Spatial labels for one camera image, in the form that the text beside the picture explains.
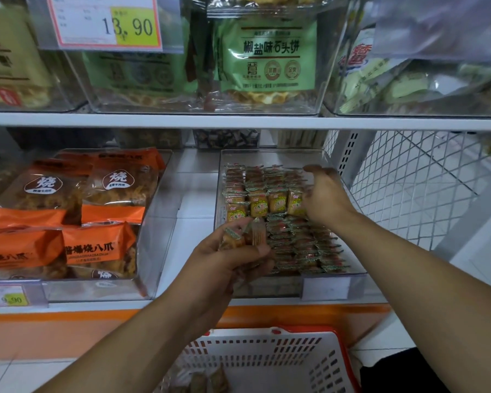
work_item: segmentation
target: yellow price sticker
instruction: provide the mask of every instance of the yellow price sticker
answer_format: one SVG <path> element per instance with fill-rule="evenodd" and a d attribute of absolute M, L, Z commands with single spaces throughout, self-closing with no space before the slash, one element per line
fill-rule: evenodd
<path fill-rule="evenodd" d="M 29 306 L 29 302 L 23 293 L 7 293 L 2 299 L 7 306 Z"/>
<path fill-rule="evenodd" d="M 111 17 L 117 45 L 161 47 L 153 9 L 111 7 Z"/>

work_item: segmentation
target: white shopping basket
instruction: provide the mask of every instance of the white shopping basket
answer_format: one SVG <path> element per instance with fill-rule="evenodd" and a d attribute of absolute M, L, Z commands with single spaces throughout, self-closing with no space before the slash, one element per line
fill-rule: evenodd
<path fill-rule="evenodd" d="M 221 364 L 232 393 L 360 392 L 346 348 L 324 326 L 211 330 L 184 349 L 162 386 L 187 386 L 192 373 L 209 376 Z"/>

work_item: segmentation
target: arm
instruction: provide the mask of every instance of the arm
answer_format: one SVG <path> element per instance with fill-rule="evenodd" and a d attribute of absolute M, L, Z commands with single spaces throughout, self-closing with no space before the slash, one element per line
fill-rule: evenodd
<path fill-rule="evenodd" d="M 491 286 L 357 213 L 335 171 L 306 170 L 309 217 L 353 250 L 447 388 L 491 391 Z"/>
<path fill-rule="evenodd" d="M 266 258 L 243 276 L 253 280 L 273 268 L 267 245 L 217 251 L 225 227 L 244 227 L 250 220 L 243 218 L 215 230 L 194 249 L 162 296 L 36 392 L 139 393 L 156 389 L 183 348 L 220 320 L 238 278 L 235 269 Z"/>

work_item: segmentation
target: left hand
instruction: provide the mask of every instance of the left hand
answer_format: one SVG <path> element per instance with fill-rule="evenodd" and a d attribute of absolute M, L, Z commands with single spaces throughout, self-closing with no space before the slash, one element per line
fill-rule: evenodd
<path fill-rule="evenodd" d="M 188 324 L 186 344 L 216 326 L 231 301 L 239 276 L 252 281 L 273 269 L 274 253 L 267 244 L 218 251 L 226 227 L 244 228 L 251 220 L 241 218 L 226 223 L 202 240 L 164 292 Z M 239 266 L 257 260 L 265 262 L 245 273 L 236 271 Z"/>

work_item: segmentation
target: hand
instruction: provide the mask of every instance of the hand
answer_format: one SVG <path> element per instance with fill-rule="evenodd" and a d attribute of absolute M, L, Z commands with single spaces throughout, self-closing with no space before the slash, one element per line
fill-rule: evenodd
<path fill-rule="evenodd" d="M 349 200 L 334 168 L 306 165 L 304 171 L 312 172 L 315 185 L 304 196 L 304 206 L 311 221 L 324 225 L 338 234 L 338 227 L 358 212 Z"/>
<path fill-rule="evenodd" d="M 218 251 L 226 227 L 244 228 L 252 218 L 241 218 L 213 231 L 193 250 L 177 278 L 164 292 L 175 309 L 182 312 L 187 327 L 186 344 L 214 328 L 226 310 L 239 277 L 252 281 L 274 267 L 267 244 Z M 243 264 L 265 260 L 254 269 L 239 272 Z"/>

